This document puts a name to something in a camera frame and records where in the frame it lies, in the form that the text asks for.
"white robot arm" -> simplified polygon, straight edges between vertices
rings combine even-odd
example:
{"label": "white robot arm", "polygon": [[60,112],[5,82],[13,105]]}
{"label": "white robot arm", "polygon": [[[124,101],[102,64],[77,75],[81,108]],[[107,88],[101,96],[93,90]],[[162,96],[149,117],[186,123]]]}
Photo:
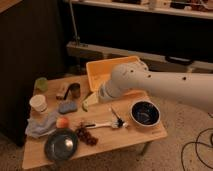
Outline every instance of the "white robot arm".
{"label": "white robot arm", "polygon": [[100,101],[110,101],[128,90],[143,89],[213,113],[213,75],[198,73],[151,72],[143,62],[117,65],[111,79],[102,84]]}

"shelf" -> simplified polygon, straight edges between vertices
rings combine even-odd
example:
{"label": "shelf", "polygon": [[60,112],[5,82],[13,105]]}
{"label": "shelf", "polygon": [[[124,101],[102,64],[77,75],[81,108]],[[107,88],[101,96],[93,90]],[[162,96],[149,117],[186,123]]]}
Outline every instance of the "shelf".
{"label": "shelf", "polygon": [[213,19],[213,12],[192,11],[189,6],[185,7],[184,9],[171,8],[170,0],[157,0],[155,5],[156,7],[153,9],[150,9],[149,0],[142,0],[141,4],[118,3],[112,2],[111,0],[72,0],[72,2],[73,4],[91,5],[114,9]]}
{"label": "shelf", "polygon": [[0,0],[0,13],[21,1],[22,0]]}

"orange plastic tray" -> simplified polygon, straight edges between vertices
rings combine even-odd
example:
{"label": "orange plastic tray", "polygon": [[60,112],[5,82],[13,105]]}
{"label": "orange plastic tray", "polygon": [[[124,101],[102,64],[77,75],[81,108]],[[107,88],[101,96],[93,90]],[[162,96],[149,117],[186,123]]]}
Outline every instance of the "orange plastic tray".
{"label": "orange plastic tray", "polygon": [[87,62],[86,69],[90,90],[92,92],[98,91],[100,85],[109,79],[111,71],[116,65],[134,61],[140,61],[139,57],[129,56]]}

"black cabinet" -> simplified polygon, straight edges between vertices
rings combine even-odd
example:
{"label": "black cabinet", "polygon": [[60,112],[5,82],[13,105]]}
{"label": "black cabinet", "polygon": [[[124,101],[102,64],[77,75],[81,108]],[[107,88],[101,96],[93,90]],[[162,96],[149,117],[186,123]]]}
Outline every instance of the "black cabinet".
{"label": "black cabinet", "polygon": [[24,143],[36,78],[60,77],[65,39],[57,0],[24,0],[0,14],[0,131]]}

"white cup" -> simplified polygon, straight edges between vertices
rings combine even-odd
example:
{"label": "white cup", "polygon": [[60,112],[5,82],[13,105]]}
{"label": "white cup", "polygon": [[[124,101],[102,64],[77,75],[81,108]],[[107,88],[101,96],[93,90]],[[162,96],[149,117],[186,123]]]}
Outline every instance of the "white cup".
{"label": "white cup", "polygon": [[37,112],[43,112],[47,108],[46,98],[42,94],[33,96],[30,99],[30,106],[34,108]]}

